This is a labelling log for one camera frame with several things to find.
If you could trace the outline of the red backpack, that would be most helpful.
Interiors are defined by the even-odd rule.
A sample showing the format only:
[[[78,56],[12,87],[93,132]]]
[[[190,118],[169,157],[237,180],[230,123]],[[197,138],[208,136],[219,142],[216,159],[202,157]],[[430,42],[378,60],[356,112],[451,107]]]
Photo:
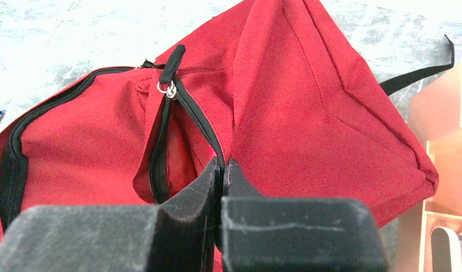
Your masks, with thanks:
[[[390,101],[455,65],[378,82],[320,1],[242,1],[154,62],[89,72],[0,133],[0,243],[36,206],[160,205],[218,159],[264,197],[352,198],[378,229],[439,175]]]

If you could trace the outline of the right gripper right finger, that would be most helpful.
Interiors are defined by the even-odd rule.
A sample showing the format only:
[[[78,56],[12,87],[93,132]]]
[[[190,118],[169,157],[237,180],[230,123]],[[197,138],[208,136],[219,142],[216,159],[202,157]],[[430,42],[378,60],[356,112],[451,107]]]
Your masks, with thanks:
[[[264,197],[234,159],[224,187],[224,271],[388,270],[376,221],[361,201]]]

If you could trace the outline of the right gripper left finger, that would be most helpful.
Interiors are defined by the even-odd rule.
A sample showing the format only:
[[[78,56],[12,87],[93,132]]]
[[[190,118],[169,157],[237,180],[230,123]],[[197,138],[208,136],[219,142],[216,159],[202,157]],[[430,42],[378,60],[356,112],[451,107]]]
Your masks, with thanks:
[[[217,224],[209,161],[160,205],[36,206],[0,245],[0,271],[212,271]]]

